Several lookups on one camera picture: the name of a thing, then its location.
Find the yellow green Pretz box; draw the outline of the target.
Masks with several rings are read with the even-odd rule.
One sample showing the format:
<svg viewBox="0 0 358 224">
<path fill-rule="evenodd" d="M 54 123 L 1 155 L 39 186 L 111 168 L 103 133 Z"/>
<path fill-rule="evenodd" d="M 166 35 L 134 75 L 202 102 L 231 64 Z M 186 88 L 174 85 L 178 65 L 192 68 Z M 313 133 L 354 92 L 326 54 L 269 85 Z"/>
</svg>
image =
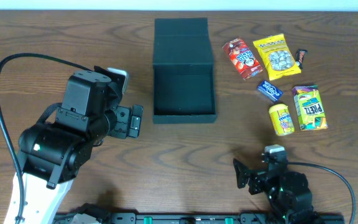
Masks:
<svg viewBox="0 0 358 224">
<path fill-rule="evenodd" d="M 301 131 L 328 129 L 321 96 L 317 85 L 292 88 L 296 113 Z"/>
</svg>

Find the dark green box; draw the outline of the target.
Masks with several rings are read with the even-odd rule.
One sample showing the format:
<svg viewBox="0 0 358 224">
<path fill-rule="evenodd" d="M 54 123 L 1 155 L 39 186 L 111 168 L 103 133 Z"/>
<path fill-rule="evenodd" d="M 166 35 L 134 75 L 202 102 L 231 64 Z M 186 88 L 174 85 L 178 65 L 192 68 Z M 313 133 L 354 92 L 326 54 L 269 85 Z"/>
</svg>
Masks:
<svg viewBox="0 0 358 224">
<path fill-rule="evenodd" d="M 155 124 L 213 123 L 214 58 L 206 18 L 156 19 Z"/>
</svg>

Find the red Hello Panda biscuit box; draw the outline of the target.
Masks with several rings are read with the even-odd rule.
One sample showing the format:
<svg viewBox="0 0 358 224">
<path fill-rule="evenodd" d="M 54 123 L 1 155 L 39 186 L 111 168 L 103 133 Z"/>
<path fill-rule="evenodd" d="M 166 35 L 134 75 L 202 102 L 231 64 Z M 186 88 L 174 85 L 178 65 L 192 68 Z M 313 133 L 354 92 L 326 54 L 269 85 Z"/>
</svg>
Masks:
<svg viewBox="0 0 358 224">
<path fill-rule="evenodd" d="M 223 50 L 244 80 L 254 77 L 263 71 L 260 62 L 242 39 L 236 38 L 226 42 Z"/>
</svg>

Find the yellow candy bag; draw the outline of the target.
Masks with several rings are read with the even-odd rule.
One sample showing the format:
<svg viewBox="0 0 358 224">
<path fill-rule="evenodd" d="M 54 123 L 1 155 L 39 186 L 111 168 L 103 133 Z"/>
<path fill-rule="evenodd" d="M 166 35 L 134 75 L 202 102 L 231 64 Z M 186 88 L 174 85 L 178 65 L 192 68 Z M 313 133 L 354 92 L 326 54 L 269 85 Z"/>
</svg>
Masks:
<svg viewBox="0 0 358 224">
<path fill-rule="evenodd" d="M 288 48 L 284 34 L 255 40 L 253 45 L 262 58 L 270 81 L 301 73 Z"/>
</svg>

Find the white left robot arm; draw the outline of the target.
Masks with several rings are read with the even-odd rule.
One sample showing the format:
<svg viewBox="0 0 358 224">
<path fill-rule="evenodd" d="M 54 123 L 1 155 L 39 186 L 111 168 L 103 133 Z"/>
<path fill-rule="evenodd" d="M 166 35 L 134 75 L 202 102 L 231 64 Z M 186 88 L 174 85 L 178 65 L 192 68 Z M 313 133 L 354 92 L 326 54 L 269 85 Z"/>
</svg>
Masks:
<svg viewBox="0 0 358 224">
<path fill-rule="evenodd" d="M 68 79 L 63 101 L 50 105 L 21 134 L 17 158 L 24 188 L 19 188 L 15 175 L 5 223 L 15 223 L 20 208 L 21 223 L 53 222 L 93 148 L 107 136 L 139 136 L 143 107 L 120 106 L 128 79 L 126 71 L 116 68 L 75 72 Z"/>
</svg>

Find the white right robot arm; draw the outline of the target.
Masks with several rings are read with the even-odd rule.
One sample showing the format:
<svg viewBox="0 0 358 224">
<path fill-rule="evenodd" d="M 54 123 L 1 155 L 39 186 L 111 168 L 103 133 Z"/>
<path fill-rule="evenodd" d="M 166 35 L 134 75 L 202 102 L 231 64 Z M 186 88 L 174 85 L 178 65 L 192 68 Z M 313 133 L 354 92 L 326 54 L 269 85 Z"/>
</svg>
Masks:
<svg viewBox="0 0 358 224">
<path fill-rule="evenodd" d="M 306 175 L 288 169 L 286 152 L 266 152 L 262 158 L 266 169 L 252 170 L 233 160 L 237 187 L 248 185 L 252 195 L 265 193 L 276 223 L 323 223 L 312 206 L 313 195 Z"/>
</svg>

